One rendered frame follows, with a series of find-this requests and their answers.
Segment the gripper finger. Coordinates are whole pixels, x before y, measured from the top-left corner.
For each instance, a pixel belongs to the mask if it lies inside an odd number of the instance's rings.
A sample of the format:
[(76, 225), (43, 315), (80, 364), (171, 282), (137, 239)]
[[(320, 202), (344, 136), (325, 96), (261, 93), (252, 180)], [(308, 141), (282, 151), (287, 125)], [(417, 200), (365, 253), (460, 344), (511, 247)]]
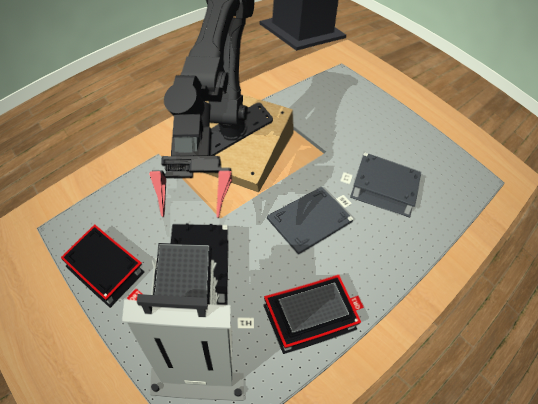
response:
[(219, 171), (218, 195), (217, 195), (217, 218), (220, 217), (223, 200), (232, 182), (231, 171)]
[(150, 177), (158, 197), (161, 216), (165, 214), (166, 178), (160, 171), (151, 171)]

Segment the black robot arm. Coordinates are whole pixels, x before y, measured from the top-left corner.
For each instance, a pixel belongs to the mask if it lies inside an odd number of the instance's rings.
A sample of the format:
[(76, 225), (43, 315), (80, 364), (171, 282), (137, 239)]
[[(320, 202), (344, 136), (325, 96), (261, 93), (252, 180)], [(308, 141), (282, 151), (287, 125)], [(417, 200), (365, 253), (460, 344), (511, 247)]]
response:
[(240, 44), (254, 3), (208, 0), (199, 36), (164, 96), (174, 116), (171, 156), (215, 156), (273, 122), (261, 103), (244, 106), (241, 95)]

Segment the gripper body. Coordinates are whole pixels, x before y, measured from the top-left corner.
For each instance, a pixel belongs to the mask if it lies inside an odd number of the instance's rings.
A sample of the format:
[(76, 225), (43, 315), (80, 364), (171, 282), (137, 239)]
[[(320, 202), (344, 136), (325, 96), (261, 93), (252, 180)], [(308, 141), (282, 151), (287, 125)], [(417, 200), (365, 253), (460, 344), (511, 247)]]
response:
[[(231, 171), (232, 168), (218, 168), (220, 156), (162, 156), (161, 165), (165, 166), (166, 173), (161, 171), (165, 178), (193, 178), (193, 173), (219, 173)], [(186, 171), (185, 171), (186, 168)]]

